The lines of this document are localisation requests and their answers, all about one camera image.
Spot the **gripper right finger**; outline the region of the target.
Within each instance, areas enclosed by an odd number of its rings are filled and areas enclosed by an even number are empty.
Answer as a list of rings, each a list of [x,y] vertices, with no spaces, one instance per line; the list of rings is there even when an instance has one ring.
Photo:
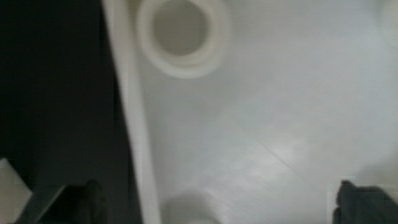
[[[398,224],[398,202],[381,187],[342,181],[333,224]]]

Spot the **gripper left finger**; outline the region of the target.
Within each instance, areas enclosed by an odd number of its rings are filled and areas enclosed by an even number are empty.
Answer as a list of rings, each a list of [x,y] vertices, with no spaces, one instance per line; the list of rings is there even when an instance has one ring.
[[[52,185],[32,194],[15,224],[109,224],[100,183]]]

